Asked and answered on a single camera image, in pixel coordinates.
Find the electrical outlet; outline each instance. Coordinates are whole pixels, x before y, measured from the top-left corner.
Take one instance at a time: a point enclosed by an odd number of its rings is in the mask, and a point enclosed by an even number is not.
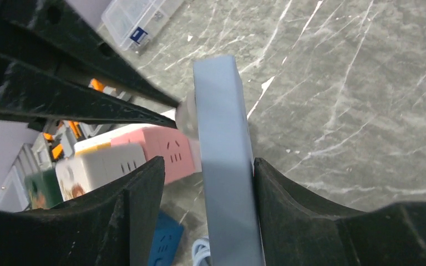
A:
[[[162,113],[165,117],[175,120],[176,109],[171,109],[167,112]],[[127,133],[142,129],[144,127],[156,127],[150,124],[129,124],[118,129],[110,130],[101,135],[91,137],[89,139],[79,141],[74,144],[74,150],[76,155],[83,154],[85,152],[92,152],[94,150],[104,149],[110,147],[110,142],[116,137],[123,136]],[[200,143],[198,140],[189,139],[190,152],[195,166],[195,173],[201,172],[201,158],[200,158]]]
[[[189,140],[177,129],[145,127],[111,140],[112,146],[127,143],[139,143],[143,147],[147,161],[154,156],[164,157],[165,184],[195,172]]]
[[[61,160],[55,171],[65,201],[125,176],[146,162],[139,144],[108,147]]]
[[[171,265],[183,232],[182,225],[167,214],[159,212],[148,265]]]

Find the pink power strip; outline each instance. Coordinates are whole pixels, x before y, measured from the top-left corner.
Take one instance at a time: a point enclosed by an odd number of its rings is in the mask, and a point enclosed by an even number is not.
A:
[[[139,143],[146,160],[162,156],[165,161],[165,184],[172,183],[195,172],[187,137],[177,129],[167,127],[144,127],[113,138],[111,145]]]

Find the white cable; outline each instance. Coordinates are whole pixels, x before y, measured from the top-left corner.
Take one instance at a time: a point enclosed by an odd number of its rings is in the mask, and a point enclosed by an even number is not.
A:
[[[210,257],[210,241],[208,236],[197,239],[192,245],[193,266],[210,266],[207,258]]]

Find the green box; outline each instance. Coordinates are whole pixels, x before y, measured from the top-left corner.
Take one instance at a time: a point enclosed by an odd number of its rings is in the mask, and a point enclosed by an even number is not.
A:
[[[50,209],[63,202],[54,169],[25,177],[31,209]]]

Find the rectangular metal bar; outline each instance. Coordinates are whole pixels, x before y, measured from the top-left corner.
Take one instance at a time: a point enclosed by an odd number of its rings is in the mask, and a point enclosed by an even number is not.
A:
[[[194,82],[212,263],[265,265],[251,139],[234,57],[195,62]]]

